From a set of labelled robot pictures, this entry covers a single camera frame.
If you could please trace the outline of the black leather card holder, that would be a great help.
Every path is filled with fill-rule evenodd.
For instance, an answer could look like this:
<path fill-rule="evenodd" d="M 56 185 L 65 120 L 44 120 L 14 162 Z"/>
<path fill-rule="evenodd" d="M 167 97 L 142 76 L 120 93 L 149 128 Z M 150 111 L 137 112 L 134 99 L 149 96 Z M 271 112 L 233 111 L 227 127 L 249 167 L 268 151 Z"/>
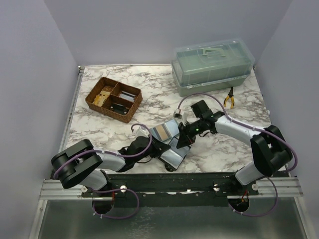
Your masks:
<path fill-rule="evenodd" d="M 191 149 L 190 146 L 177 149 L 177 143 L 178 138 L 172 138 L 168 144 L 170 149 L 159 156 L 159 160 L 164 163 L 165 169 L 168 172 L 176 171 Z"/>

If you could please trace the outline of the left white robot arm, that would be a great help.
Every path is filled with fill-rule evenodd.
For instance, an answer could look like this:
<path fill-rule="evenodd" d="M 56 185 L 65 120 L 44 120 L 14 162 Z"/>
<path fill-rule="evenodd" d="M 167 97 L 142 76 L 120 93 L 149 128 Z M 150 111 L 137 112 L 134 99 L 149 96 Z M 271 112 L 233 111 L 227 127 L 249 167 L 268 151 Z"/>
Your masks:
<path fill-rule="evenodd" d="M 84 139 L 51 159 L 53 178 L 59 180 L 65 189 L 89 180 L 90 183 L 84 186 L 93 188 L 98 196 L 104 197 L 110 193 L 111 185 L 103 173 L 94 173 L 95 169 L 126 172 L 140 160 L 159 157 L 170 149 L 168 144 L 145 136 L 138 136 L 128 147 L 114 152 L 94 149 L 91 141 Z"/>

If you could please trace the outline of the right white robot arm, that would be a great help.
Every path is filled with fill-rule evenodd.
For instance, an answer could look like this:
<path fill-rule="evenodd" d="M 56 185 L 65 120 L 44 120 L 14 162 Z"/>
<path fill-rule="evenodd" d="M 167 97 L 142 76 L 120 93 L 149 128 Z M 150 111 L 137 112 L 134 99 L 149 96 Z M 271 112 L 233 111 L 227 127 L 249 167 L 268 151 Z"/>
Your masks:
<path fill-rule="evenodd" d="M 229 183 L 229 189 L 235 195 L 245 192 L 251 182 L 272 176 L 293 158 L 280 130 L 274 125 L 262 128 L 236 123 L 223 112 L 213 113 L 204 100 L 191 105 L 191 109 L 198 120 L 179 124 L 177 149 L 191 146 L 196 136 L 205 131 L 230 136 L 251 147 L 253 162 L 238 170 Z"/>

